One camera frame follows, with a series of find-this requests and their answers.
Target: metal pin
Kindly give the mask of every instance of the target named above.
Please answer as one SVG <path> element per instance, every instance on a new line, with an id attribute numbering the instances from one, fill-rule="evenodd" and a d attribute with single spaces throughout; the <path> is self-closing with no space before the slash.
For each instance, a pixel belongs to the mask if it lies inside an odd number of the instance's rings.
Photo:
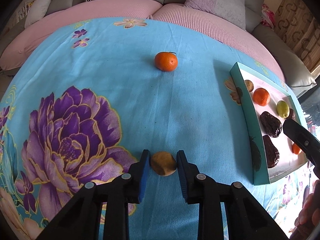
<path id="1" fill-rule="evenodd" d="M 236 181 L 236 182 L 233 183 L 233 186 L 235 186 L 236 188 L 242 188 L 243 185 L 242 185 L 241 182 Z"/>
<path id="2" fill-rule="evenodd" d="M 122 179 L 130 179 L 131 178 L 131 174 L 130 173 L 124 173 L 121 175 Z"/>
<path id="3" fill-rule="evenodd" d="M 87 182 L 84 186 L 85 186 L 85 188 L 93 188 L 94 183 L 92 181 L 90 181 L 90 182 Z"/>
<path id="4" fill-rule="evenodd" d="M 204 174 L 202 174 L 202 173 L 199 173 L 198 175 L 197 175 L 197 179 L 199 179 L 199 180 L 204 180 L 206 178 L 206 175 L 204 175 Z"/>

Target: ribbed pink fabric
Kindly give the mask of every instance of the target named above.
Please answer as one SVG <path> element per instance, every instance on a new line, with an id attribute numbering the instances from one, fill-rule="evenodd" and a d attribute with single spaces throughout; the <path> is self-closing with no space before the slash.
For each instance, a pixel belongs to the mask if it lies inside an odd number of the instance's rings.
<path id="1" fill-rule="evenodd" d="M 284 74 L 270 52 L 250 33 L 220 17 L 172 3 L 163 6 L 151 19 L 174 23 L 208 35 L 249 55 L 284 81 Z"/>
<path id="2" fill-rule="evenodd" d="M 60 27 L 102 17 L 147 18 L 162 7 L 153 0 L 96 0 L 50 14 L 20 33 L 5 49 L 3 70 L 21 67 L 38 45 Z"/>

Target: brown round fruit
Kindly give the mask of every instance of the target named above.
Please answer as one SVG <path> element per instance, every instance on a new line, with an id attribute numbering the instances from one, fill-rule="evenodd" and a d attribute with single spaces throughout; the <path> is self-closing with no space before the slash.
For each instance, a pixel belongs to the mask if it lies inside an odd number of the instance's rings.
<path id="1" fill-rule="evenodd" d="M 244 81 L 244 83 L 245 83 L 249 93 L 252 92 L 253 89 L 254 89 L 252 81 L 247 79 L 247 80 Z"/>
<path id="2" fill-rule="evenodd" d="M 178 66 L 178 59 L 172 52 L 159 52 L 155 56 L 155 65 L 162 71 L 173 71 Z"/>
<path id="3" fill-rule="evenodd" d="M 150 165 L 156 174 L 169 176 L 177 169 L 177 163 L 169 152 L 157 152 L 151 156 Z"/>
<path id="4" fill-rule="evenodd" d="M 264 88 L 257 88 L 253 92 L 253 101 L 259 106 L 266 106 L 270 102 L 270 94 Z"/>

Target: tangerine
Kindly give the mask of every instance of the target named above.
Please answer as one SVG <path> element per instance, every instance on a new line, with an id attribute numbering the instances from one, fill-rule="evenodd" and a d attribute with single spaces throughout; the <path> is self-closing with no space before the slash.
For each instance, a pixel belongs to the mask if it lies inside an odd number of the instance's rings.
<path id="1" fill-rule="evenodd" d="M 300 154 L 302 152 L 302 150 L 300 149 L 300 147 L 298 145 L 296 145 L 295 143 L 293 143 L 292 145 L 292 152 L 296 155 Z"/>
<path id="2" fill-rule="evenodd" d="M 259 106 L 266 106 L 270 102 L 270 94 L 264 88 L 257 88 L 253 92 L 253 101 Z"/>
<path id="3" fill-rule="evenodd" d="M 177 56 L 172 52 L 159 52 L 155 56 L 156 67 L 162 71 L 173 71 L 178 66 Z"/>

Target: orange fruit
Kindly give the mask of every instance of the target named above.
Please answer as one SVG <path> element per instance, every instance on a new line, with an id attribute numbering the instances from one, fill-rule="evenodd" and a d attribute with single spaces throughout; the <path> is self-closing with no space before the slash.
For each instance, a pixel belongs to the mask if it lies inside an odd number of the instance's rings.
<path id="1" fill-rule="evenodd" d="M 298 145 L 296 145 L 295 143 L 293 143 L 292 145 L 292 152 L 296 155 L 300 154 L 302 152 L 302 150 L 299 148 Z"/>
<path id="2" fill-rule="evenodd" d="M 178 59 L 172 52 L 159 52 L 155 56 L 155 64 L 162 71 L 173 71 L 178 66 Z"/>
<path id="3" fill-rule="evenodd" d="M 257 88 L 253 92 L 253 101 L 259 106 L 266 106 L 270 102 L 270 94 L 264 88 Z"/>

